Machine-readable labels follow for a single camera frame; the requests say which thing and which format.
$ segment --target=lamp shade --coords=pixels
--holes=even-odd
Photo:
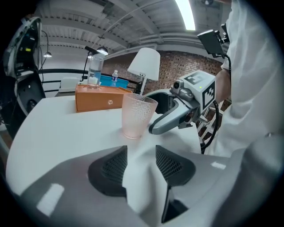
[[[97,49],[97,52],[100,52],[100,53],[102,53],[104,55],[108,55],[108,51],[107,51],[107,49],[105,47],[99,47]]]
[[[150,80],[159,79],[160,54],[151,48],[141,48],[128,68],[128,72]]]
[[[51,52],[46,52],[43,56],[45,58],[51,58],[52,57]]]

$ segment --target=person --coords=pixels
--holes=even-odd
[[[216,75],[216,101],[231,96],[222,123],[205,154],[230,157],[257,138],[280,130],[283,122],[283,56],[265,23],[241,0],[231,3],[226,22],[229,62]]]

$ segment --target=blue tray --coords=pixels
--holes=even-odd
[[[101,75],[100,82],[102,86],[111,86],[111,77],[110,76],[103,76]],[[128,81],[123,79],[117,79],[116,87],[123,87],[127,88]]]

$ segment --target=clear glass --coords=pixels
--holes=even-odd
[[[158,102],[139,94],[124,94],[122,102],[122,131],[130,139],[142,136]]]
[[[88,73],[88,86],[97,88],[101,79],[101,72],[103,68],[103,58],[93,55],[90,61]]]

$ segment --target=orange box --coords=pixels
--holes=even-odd
[[[76,112],[121,108],[125,93],[132,92],[122,87],[100,86],[93,89],[87,85],[77,85],[75,90]]]

